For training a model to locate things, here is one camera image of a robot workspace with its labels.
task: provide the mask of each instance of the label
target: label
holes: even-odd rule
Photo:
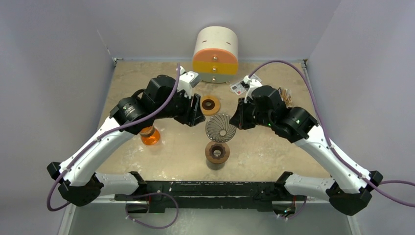
[[[262,80],[256,75],[256,74],[253,74],[252,76],[251,76],[251,79],[256,79],[256,80],[258,80],[259,82],[262,82]],[[237,94],[237,95],[240,95],[240,94],[242,94],[242,93],[244,93],[244,92],[246,92],[247,90],[248,90],[248,88],[244,88],[243,86],[242,86],[242,84],[241,84],[241,82],[243,81],[243,79],[242,80],[240,80],[239,82],[237,82],[237,83],[234,83],[234,84],[232,84],[232,85],[230,85],[230,88],[231,88],[231,92],[233,92],[233,93],[235,93],[235,94]]]
[[[134,112],[136,110],[133,106],[128,106],[128,107],[124,106],[123,109],[124,109],[124,115],[125,116],[130,115],[132,112]]]

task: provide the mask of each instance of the cylindrical container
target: cylindrical container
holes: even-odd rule
[[[143,128],[140,132],[141,141],[145,145],[153,145],[157,143],[160,139],[160,132],[154,127]]]
[[[202,29],[197,36],[192,64],[193,71],[203,81],[230,81],[238,71],[238,37],[225,27]]]

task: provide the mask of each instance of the orange stripe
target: orange stripe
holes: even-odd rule
[[[206,72],[212,74],[236,74],[238,71],[238,64],[217,63],[217,62],[204,62],[193,61],[193,71]]]
[[[229,51],[218,49],[218,48],[205,48],[193,55],[194,61],[204,61],[204,62],[219,62],[219,63],[228,63],[236,64],[238,59]]]

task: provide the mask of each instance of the white arm segment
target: white arm segment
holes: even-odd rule
[[[119,127],[114,118],[105,119],[104,124],[99,130],[70,158],[60,164],[62,173],[73,160],[73,158],[84,149],[90,142],[103,132]],[[95,143],[71,168],[71,171],[66,173],[64,180],[69,180],[71,186],[84,186],[95,173],[99,166],[123,143],[130,140],[134,135],[127,131],[115,131],[105,136],[100,142]]]
[[[184,68],[180,66],[180,79],[177,91],[179,92],[184,90],[186,97],[191,98],[193,95],[192,88],[194,88],[201,81],[201,79],[202,78],[198,73],[193,71],[186,72]]]
[[[130,173],[123,175],[96,173],[95,176],[99,182],[104,184],[99,196],[110,194],[130,195],[138,189],[137,179]]]
[[[331,188],[334,182],[333,178],[320,179],[292,174],[285,181],[284,187],[292,195],[305,195],[328,201],[329,197],[325,191]]]
[[[260,81],[258,81],[258,80],[256,80],[256,79],[250,79],[248,76],[245,76],[245,77],[244,77],[244,79],[243,79],[243,81],[244,81],[246,84],[249,84],[249,88],[248,88],[248,91],[247,91],[247,93],[246,93],[246,95],[245,95],[245,100],[244,100],[244,102],[245,102],[245,103],[247,103],[247,102],[248,102],[248,97],[249,97],[249,98],[252,98],[252,92],[253,92],[256,88],[258,88],[258,87],[262,87],[262,84],[261,84],[261,82],[260,82]]]
[[[325,141],[323,129],[321,126],[314,126],[308,132],[309,138],[302,139],[295,144],[304,149],[308,154],[310,154],[328,173],[333,177],[339,187],[345,193],[360,193],[360,188],[365,188],[367,183],[360,179],[355,173],[353,173],[349,168],[343,165],[337,158],[334,156],[333,152],[328,149],[328,144]],[[333,147],[339,153],[340,157],[345,160],[348,164],[354,167],[356,170],[361,172],[365,178],[370,180],[369,171],[358,165],[353,161],[345,152],[343,152],[338,146],[331,142]]]

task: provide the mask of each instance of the orange liquid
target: orange liquid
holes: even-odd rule
[[[141,141],[145,145],[153,145],[160,140],[160,132],[154,126],[150,126],[150,127],[146,127],[142,129],[140,132],[140,135],[141,135]]]

